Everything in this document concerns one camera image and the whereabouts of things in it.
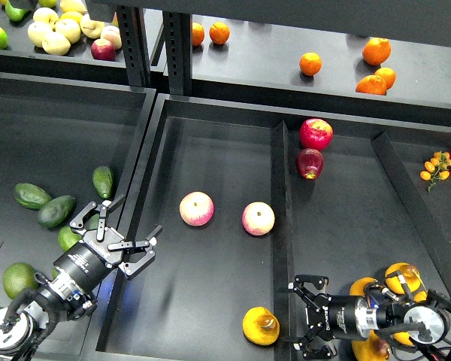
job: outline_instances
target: metal bracket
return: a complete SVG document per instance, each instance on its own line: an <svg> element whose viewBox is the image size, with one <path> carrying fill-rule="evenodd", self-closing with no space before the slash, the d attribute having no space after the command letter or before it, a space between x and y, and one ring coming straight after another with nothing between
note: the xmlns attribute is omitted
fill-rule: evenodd
<svg viewBox="0 0 451 361"><path fill-rule="evenodd" d="M162 12L167 53L169 93L192 95L192 16Z"/></svg>
<svg viewBox="0 0 451 361"><path fill-rule="evenodd" d="M122 52L126 60L129 85L151 87L144 12L141 8L117 6L117 21L122 37Z"/></svg>

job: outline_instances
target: black surface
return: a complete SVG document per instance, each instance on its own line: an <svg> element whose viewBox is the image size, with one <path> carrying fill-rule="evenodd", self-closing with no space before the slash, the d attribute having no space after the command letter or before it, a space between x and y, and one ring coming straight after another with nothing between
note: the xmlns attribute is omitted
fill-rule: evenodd
<svg viewBox="0 0 451 361"><path fill-rule="evenodd" d="M385 38L451 47L451 0L419 3L302 1L209 2L206 0L98 0L138 8L250 20L357 35L382 34Z"/></svg>
<svg viewBox="0 0 451 361"><path fill-rule="evenodd" d="M315 181L300 178L294 165L307 117L327 119L335 132ZM438 126L159 96L138 162L143 182L134 187L141 190L137 239L156 223L164 226L157 258L125 284L110 323L101 323L103 306L94 315L83 359L283 359L287 345L254 347L241 320L250 307L265 305L286 332L297 323L292 335L303 335L297 296L289 296L289 314L276 309L287 285L281 289L274 279L296 273L328 276L327 292L345 295L357 279L381 278L394 262L411 262L427 287L446 293L441 277L450 282L451 274L435 268L428 254L434 249L420 238L371 145L383 132L408 150L451 141L451 129ZM178 212L193 190L208 193L216 206L201 229ZM265 238L248 236L240 221L258 197L271 202L278 222ZM109 294L108 282L99 298ZM100 329L107 330L104 352L95 351ZM354 359L349 342L338 344L337 359Z"/></svg>
<svg viewBox="0 0 451 361"><path fill-rule="evenodd" d="M249 308L272 308L271 236L250 237L241 225L249 203L271 202L269 129L164 121L160 160L137 239L156 223L164 231L156 261L126 286L107 352L272 359L272 349L254 347L241 332ZM215 204L213 219L201 229L187 226L178 214L180 200L195 190L209 194ZM125 328L137 337L124 339Z"/></svg>
<svg viewBox="0 0 451 361"><path fill-rule="evenodd" d="M193 21L201 23L206 32L202 45L192 52L195 80L270 86L277 88L279 97L287 89L361 98L356 84L379 68L362 59L369 37L197 15ZM217 21L231 29L223 46L214 46L208 34ZM381 66L395 70L396 82L385 97L371 98L451 108L451 47L395 40L391 47L391 56ZM322 68L314 77L304 76L299 69L299 59L307 52L318 53L322 59ZM277 103L270 99L269 104Z"/></svg>
<svg viewBox="0 0 451 361"><path fill-rule="evenodd" d="M149 98L154 97L153 91L132 93L127 88L1 75L1 306L10 302L2 286L10 264L27 262L51 277L53 261L62 254L56 240L59 227L41 228L36 211L14 200L15 184L37 184L52 197L70 194L76 199L75 214L90 201L100 201L91 174L96 166L106 164L116 175L117 190L127 193L140 145L132 147L139 114L144 104L150 109ZM116 213L118 221L120 211ZM88 322L85 318L60 323L41 352L77 357Z"/></svg>
<svg viewBox="0 0 451 361"><path fill-rule="evenodd" d="M49 55L43 49L34 47L27 34L29 25L33 23L33 13L28 13L21 21L15 23L8 19L4 8L0 4L0 26L7 32L8 47L6 50L0 50L0 71L128 84L122 49L117 51L115 62L94 60L90 53L94 39L82 34L80 40L72 44L65 56ZM54 11L59 17L62 15L59 2ZM152 60L156 58L155 51L161 51L159 39L162 32L162 12L144 9L144 16L147 48ZM157 68L160 65L156 63L154 65L156 67L152 67L152 70L163 71L163 67Z"/></svg>

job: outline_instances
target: shelf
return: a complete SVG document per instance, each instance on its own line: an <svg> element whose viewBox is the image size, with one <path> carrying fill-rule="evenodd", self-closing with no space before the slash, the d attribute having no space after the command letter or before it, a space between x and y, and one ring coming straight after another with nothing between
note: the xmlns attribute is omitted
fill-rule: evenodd
<svg viewBox="0 0 451 361"><path fill-rule="evenodd" d="M154 93L72 80L0 77L0 306L10 303L2 286L9 265L27 262L51 277L53 262L63 253L57 243L59 227L40 227L37 212L15 201L15 184L37 184L52 197L70 194L76 214L91 201L101 202L92 172L105 164L114 171L116 192L127 195ZM110 221L117 223L119 213ZM60 323L39 351L77 359L88 324L88 317Z"/></svg>
<svg viewBox="0 0 451 361"><path fill-rule="evenodd" d="M356 93L356 84L378 68L362 59L366 37L194 15L206 31L192 49L194 96L285 108L451 126L451 48L391 41L383 66L397 79L386 96ZM213 45L208 29L229 25L223 46ZM301 74L302 54L322 57L314 77Z"/></svg>
<svg viewBox="0 0 451 361"><path fill-rule="evenodd" d="M60 16L57 5L54 10ZM162 52L162 12L145 10L147 47L150 52L151 71L162 73L164 62L159 61ZM82 34L80 40L72 44L65 56L52 56L41 48L34 47L27 34L33 23L33 13L29 12L18 23L10 21L0 4L0 26L7 32L8 48L0 50L0 71L46 77L61 77L75 80L90 80L127 85L126 63L122 49L117 51L115 62L94 60L90 52L93 39Z"/></svg>
<svg viewBox="0 0 451 361"><path fill-rule="evenodd" d="M298 129L308 117L334 129L315 181L299 177L294 165ZM164 227L156 261L133 281L116 277L120 299L92 318L83 359L295 359L289 344L256 347L241 331L245 312L262 305L277 315L281 336L304 334L303 306L286 292L295 274L328 276L328 293L345 295L357 279L381 278L391 264L410 262L427 287L451 296L451 249L440 230L425 234L418 220L429 220L434 209L412 212L424 184L416 176L398 180L391 170L413 164L407 155L417 147L445 147L448 130L158 96L135 172L132 226L136 240ZM401 160L391 163L396 148ZM413 174L421 166L414 164ZM404 203L401 190L411 186L416 193ZM178 208L196 190L213 199L215 213L194 228ZM241 224L242 210L255 201L271 204L276 216L262 237ZM110 287L99 295L109 294ZM338 359L353 357L349 350Z"/></svg>
<svg viewBox="0 0 451 361"><path fill-rule="evenodd" d="M381 2L209 2L200 0L97 0L98 3L153 8L184 14L249 20L451 47L451 0L421 4Z"/></svg>

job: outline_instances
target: cable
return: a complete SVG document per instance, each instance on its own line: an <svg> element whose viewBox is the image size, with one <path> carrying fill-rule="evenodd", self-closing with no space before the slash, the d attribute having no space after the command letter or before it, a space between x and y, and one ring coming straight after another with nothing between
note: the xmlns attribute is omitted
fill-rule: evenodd
<svg viewBox="0 0 451 361"><path fill-rule="evenodd" d="M450 346L439 347L438 350L439 351L451 350L451 347ZM391 348L391 353L394 356L394 358L397 359L397 361L420 361L421 359L425 358L424 355L421 355L415 359L402 359L397 355L396 350L394 348Z"/></svg>

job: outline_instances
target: yellow cherry tomato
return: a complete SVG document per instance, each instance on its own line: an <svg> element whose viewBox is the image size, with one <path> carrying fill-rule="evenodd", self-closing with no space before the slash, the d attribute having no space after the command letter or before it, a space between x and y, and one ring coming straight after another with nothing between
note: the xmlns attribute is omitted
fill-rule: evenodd
<svg viewBox="0 0 451 361"><path fill-rule="evenodd" d="M429 173L428 171L422 171L421 173L419 173L419 176L425 181L429 181L431 179L431 173Z"/></svg>
<svg viewBox="0 0 451 361"><path fill-rule="evenodd" d="M442 181L444 181L445 179L448 179L449 171L441 171L439 173L439 177L441 178Z"/></svg>
<svg viewBox="0 0 451 361"><path fill-rule="evenodd" d="M434 171L434 166L431 162L424 162L424 168L426 168L426 171Z"/></svg>

